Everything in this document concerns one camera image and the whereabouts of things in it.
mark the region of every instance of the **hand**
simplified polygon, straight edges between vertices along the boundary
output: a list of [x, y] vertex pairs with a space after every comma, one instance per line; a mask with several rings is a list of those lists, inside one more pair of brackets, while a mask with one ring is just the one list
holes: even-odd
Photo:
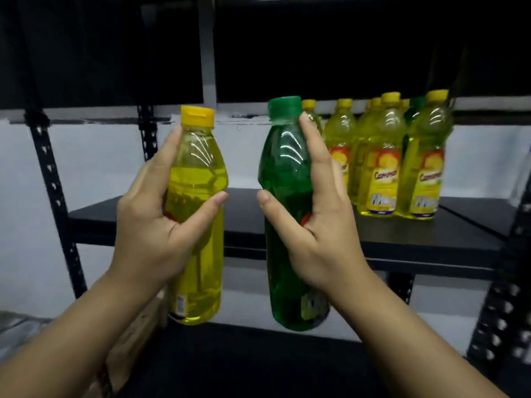
[[163, 196], [180, 139], [177, 126], [118, 202], [113, 261], [105, 276], [132, 287], [146, 300], [182, 272], [228, 196], [217, 193], [181, 224], [163, 216]]
[[257, 199], [286, 245], [295, 272], [330, 296], [337, 286], [352, 277], [359, 280], [371, 270], [363, 257], [339, 164], [332, 160], [306, 113], [299, 121], [312, 159], [312, 217], [302, 227], [268, 191], [260, 190]]

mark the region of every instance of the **green liquid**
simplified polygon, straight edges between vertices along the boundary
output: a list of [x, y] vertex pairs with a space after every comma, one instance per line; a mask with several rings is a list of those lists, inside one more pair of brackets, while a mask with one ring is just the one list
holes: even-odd
[[[311, 161], [297, 118], [274, 123], [265, 141], [258, 181], [298, 223], [312, 212]], [[291, 267], [286, 246], [266, 220], [265, 237], [271, 310], [285, 328], [305, 331], [328, 316], [324, 295], [304, 283]]]

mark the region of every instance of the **fingernail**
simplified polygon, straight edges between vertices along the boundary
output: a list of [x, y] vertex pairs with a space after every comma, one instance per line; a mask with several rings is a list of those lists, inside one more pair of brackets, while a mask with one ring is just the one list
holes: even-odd
[[256, 199], [258, 200], [258, 203], [262, 205], [269, 200], [269, 193], [265, 190], [260, 190], [258, 194], [256, 194]]
[[214, 201], [216, 201], [216, 203], [218, 203], [219, 205], [222, 205], [228, 197], [228, 193], [220, 191], [219, 193], [214, 195]]

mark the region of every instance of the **white wall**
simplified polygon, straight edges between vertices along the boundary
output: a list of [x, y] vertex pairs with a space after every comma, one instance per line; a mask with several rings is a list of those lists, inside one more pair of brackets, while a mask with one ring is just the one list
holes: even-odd
[[[262, 118], [218, 116], [215, 136], [230, 186], [259, 187], [256, 171], [269, 126]], [[171, 128], [159, 126], [161, 140]], [[0, 309], [54, 317], [73, 294], [33, 143], [23, 125], [3, 121], [0, 132]], [[142, 165], [134, 125], [55, 125], [50, 137], [70, 210], [122, 194]], [[529, 127], [456, 126], [443, 193], [507, 197], [529, 144]], [[113, 249], [78, 247], [91, 285], [108, 267]], [[226, 258], [225, 264], [223, 304], [214, 321], [284, 331], [270, 314], [264, 263]], [[463, 354], [487, 288], [485, 281], [418, 276], [411, 307]], [[335, 312], [311, 333], [356, 338]]]

